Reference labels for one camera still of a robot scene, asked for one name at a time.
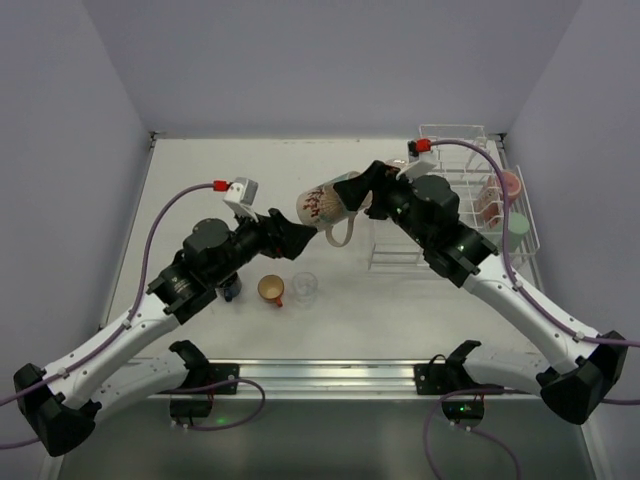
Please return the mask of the cream floral mug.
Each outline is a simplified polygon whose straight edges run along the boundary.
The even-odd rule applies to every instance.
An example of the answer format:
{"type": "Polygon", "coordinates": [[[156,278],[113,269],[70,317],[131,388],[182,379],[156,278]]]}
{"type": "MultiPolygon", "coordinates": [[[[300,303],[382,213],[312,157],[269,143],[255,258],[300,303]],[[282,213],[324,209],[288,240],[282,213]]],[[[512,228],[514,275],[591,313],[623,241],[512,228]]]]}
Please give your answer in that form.
{"type": "Polygon", "coordinates": [[[324,232],[327,242],[336,248],[342,248],[351,241],[356,216],[360,211],[368,208],[372,202],[372,193],[369,192],[357,211],[349,211],[336,193],[334,189],[336,183],[358,175],[357,171],[347,172],[307,190],[296,200],[296,212],[300,222],[316,228],[319,232],[324,232]],[[333,228],[344,220],[347,221],[346,234],[342,241],[338,241],[333,236],[333,228]]]}

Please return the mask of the dark blue glazed mug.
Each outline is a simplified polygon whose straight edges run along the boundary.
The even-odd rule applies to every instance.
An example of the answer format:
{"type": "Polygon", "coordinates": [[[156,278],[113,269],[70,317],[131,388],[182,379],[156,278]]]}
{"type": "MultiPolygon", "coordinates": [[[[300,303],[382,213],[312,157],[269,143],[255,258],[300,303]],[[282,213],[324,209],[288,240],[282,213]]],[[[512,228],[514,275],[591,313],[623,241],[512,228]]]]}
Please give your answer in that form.
{"type": "Polygon", "coordinates": [[[218,294],[225,302],[230,303],[237,298],[242,291],[242,281],[237,272],[230,275],[217,287],[218,294]]]}

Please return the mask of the clear glass tumbler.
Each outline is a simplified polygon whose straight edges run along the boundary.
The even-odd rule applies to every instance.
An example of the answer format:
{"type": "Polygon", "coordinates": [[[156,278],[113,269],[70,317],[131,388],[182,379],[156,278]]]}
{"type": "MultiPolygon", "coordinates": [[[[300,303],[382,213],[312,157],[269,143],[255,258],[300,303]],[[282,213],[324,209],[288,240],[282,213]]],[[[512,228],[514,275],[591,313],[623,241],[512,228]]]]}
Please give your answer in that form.
{"type": "Polygon", "coordinates": [[[309,308],[313,305],[318,293],[318,279],[313,273],[296,273],[291,286],[294,299],[299,306],[309,308]]]}

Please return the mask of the orange ceramic mug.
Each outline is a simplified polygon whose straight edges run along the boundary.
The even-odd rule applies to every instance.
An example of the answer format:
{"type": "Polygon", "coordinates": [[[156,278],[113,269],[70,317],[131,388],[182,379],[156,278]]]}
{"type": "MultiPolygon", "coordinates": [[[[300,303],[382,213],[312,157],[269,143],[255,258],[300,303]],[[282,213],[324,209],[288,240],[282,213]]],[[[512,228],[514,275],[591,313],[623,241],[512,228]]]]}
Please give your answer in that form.
{"type": "Polygon", "coordinates": [[[259,296],[268,303],[275,304],[281,308],[283,306],[282,297],[285,291],[284,280],[275,274],[262,277],[257,285],[259,296]]]}

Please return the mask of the pale pink glossy mug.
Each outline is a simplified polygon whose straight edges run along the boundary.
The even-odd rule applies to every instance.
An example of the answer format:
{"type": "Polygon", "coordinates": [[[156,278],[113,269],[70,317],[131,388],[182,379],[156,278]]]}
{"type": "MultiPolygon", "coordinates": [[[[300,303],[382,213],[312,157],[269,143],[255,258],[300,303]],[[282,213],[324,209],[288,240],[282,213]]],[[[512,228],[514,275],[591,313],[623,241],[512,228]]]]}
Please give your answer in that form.
{"type": "Polygon", "coordinates": [[[407,161],[405,159],[394,158],[386,160],[385,164],[394,168],[402,169],[407,166],[407,161]]]}

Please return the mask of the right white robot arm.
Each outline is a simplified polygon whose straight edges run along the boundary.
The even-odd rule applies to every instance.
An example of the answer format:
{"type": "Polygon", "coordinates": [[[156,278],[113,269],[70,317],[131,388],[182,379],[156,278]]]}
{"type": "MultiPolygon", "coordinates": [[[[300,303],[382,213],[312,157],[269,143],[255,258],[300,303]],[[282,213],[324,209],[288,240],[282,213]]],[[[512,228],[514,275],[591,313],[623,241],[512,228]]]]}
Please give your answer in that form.
{"type": "Polygon", "coordinates": [[[446,179],[409,180],[381,162],[363,177],[361,194],[372,199],[368,216],[391,219],[422,249],[432,270],[527,337],[548,362],[533,376],[543,402],[563,420],[583,424],[621,376],[624,337],[579,322],[516,275],[490,240],[460,220],[459,196],[446,179]]]}

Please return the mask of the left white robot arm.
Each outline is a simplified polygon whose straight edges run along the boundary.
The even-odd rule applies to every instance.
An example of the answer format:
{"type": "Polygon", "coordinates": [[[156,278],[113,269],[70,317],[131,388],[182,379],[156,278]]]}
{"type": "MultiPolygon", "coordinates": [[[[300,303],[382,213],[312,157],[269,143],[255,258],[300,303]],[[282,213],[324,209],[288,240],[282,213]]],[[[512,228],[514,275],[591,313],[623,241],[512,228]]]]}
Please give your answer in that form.
{"type": "Polygon", "coordinates": [[[235,229],[220,219],[199,221],[171,263],[152,281],[140,280],[133,304],[115,322],[46,366],[28,363],[14,374],[11,399],[50,456],[81,445],[110,409],[156,393],[209,395],[228,385],[213,376],[206,356],[189,341],[173,343],[150,361],[129,362],[212,303],[256,256],[294,260],[318,232],[275,208],[255,213],[257,185],[249,179],[190,186],[169,202],[199,190],[224,193],[235,229]]]}

